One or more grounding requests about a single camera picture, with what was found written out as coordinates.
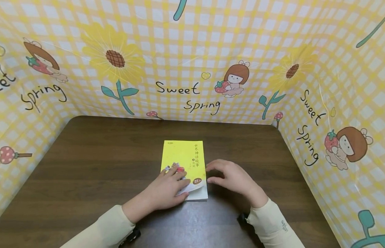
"sunflower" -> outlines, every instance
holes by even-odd
[[[273,69],[274,75],[268,79],[271,88],[287,91],[297,82],[304,82],[308,73],[314,70],[318,58],[316,54],[312,54],[313,52],[314,47],[309,44],[292,48]]]
[[[135,44],[127,44],[127,35],[115,31],[107,24],[81,25],[82,40],[86,43],[82,52],[90,57],[89,65],[98,72],[98,77],[112,82],[117,80],[137,84],[143,75],[145,60]]]

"hand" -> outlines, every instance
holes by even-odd
[[[338,147],[337,147],[337,146],[333,146],[333,147],[332,147],[332,152],[333,152],[334,154],[337,154],[337,152],[338,152]]]
[[[176,171],[176,166],[172,166],[168,173],[162,170],[145,190],[122,205],[124,214],[132,223],[138,222],[155,210],[174,207],[185,201],[188,192],[178,196],[176,194],[189,185],[191,180],[180,180],[187,175],[187,172],[176,173]]]
[[[268,196],[263,189],[239,165],[231,161],[216,159],[206,166],[207,172],[214,169],[222,172],[224,178],[210,177],[207,179],[208,183],[214,183],[242,194],[254,208],[263,207],[267,203]]]

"person's left hand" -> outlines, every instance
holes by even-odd
[[[187,172],[176,173],[176,171],[177,166],[172,166],[167,173],[166,170],[162,170],[145,190],[122,205],[124,214],[132,223],[138,222],[155,210],[174,207],[185,201],[188,192],[178,196],[176,194],[189,185],[191,180],[180,180],[187,175]]]

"black object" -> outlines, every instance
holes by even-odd
[[[238,216],[237,220],[239,222],[240,225],[242,224],[247,224],[247,221],[246,219],[249,217],[249,214],[247,213],[242,213]]]
[[[135,228],[129,236],[125,238],[125,240],[119,244],[118,248],[125,247],[128,243],[131,243],[133,240],[137,239],[140,237],[142,233],[138,228]]]

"cream sleeve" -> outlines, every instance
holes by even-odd
[[[123,213],[122,206],[115,205],[61,248],[118,248],[134,227]]]
[[[252,207],[247,222],[254,227],[265,248],[304,248],[271,199],[261,208]]]

